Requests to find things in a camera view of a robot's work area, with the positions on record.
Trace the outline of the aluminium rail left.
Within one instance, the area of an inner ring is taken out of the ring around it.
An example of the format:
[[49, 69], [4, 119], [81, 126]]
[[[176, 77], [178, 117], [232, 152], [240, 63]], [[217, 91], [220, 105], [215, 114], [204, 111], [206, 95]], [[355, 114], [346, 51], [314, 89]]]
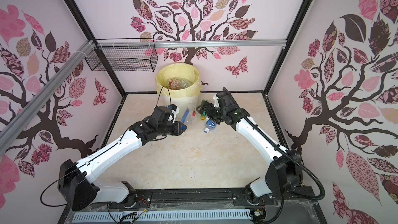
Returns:
[[5, 153], [9, 146], [14, 142], [18, 135], [29, 125], [30, 121], [37, 115], [44, 104], [51, 98], [58, 87], [72, 73], [75, 67], [95, 49], [93, 41], [88, 40], [73, 53], [71, 58], [63, 65], [60, 70], [47, 82], [33, 99], [22, 109], [4, 130], [1, 132], [1, 154]]

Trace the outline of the yellow plastic bin liner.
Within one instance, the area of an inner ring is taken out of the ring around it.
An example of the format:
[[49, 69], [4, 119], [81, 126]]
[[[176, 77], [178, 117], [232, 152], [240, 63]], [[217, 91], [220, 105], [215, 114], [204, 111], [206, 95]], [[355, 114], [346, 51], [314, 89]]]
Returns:
[[185, 63], [170, 64], [155, 77], [157, 93], [173, 99], [199, 96], [202, 90], [199, 70]]

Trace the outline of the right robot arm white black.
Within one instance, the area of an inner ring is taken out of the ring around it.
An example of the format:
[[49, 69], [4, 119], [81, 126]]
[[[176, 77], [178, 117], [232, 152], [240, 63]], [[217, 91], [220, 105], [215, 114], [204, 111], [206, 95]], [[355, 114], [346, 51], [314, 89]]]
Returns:
[[247, 188], [256, 197], [273, 194], [282, 196], [302, 180], [302, 168], [293, 162], [296, 154], [274, 141], [241, 108], [227, 91], [214, 95], [214, 102], [203, 100], [196, 110], [216, 124], [225, 123], [245, 137], [268, 164], [263, 178], [248, 184]]

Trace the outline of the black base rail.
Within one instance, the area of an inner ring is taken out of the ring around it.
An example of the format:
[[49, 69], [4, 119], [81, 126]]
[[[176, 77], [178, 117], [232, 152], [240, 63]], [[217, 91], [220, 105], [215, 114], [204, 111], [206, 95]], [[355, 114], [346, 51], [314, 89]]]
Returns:
[[325, 224], [317, 201], [287, 194], [265, 195], [251, 199], [245, 188], [144, 189], [137, 190], [137, 201], [131, 208], [116, 203], [95, 203], [81, 211], [69, 207], [59, 223], [69, 224], [74, 213], [127, 211], [182, 211], [200, 209], [248, 209], [251, 220], [183, 221], [163, 224]]

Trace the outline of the green bottle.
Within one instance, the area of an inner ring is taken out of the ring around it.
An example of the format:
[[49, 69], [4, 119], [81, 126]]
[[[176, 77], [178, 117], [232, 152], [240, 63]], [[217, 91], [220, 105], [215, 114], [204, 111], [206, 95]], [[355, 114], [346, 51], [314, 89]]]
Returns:
[[202, 100], [201, 104], [200, 104], [200, 107], [199, 107], [199, 110], [198, 110], [198, 112], [201, 114], [201, 120], [202, 121], [205, 121], [206, 118], [207, 118], [207, 116], [206, 116], [207, 104], [208, 104], [207, 100]]

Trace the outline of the bottle blue red label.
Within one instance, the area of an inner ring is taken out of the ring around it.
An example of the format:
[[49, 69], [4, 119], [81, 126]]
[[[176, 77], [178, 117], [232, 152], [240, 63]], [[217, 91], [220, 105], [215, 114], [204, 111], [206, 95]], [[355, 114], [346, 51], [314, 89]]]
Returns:
[[182, 116], [181, 122], [185, 125], [190, 125], [194, 121], [196, 115], [195, 108], [187, 108]]

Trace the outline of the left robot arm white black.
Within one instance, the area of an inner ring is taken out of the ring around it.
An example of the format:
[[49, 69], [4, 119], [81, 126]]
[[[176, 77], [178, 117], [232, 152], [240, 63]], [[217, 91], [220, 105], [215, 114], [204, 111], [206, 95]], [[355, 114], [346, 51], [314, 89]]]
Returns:
[[58, 191], [71, 210], [77, 212], [93, 203], [133, 207], [138, 197], [127, 181], [108, 185], [97, 179], [120, 159], [147, 143], [182, 135], [187, 126], [176, 120], [178, 113], [179, 108], [175, 104], [157, 106], [150, 116], [128, 127], [107, 146], [77, 162], [67, 160], [62, 163]]

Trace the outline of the red yellow label bottle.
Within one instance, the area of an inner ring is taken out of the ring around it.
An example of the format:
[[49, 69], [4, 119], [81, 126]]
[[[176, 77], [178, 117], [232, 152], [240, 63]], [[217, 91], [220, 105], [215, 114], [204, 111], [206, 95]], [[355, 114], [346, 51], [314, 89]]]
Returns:
[[169, 86], [170, 86], [170, 89], [172, 89], [172, 90], [179, 90], [181, 87], [180, 80], [177, 78], [171, 78], [169, 80]]

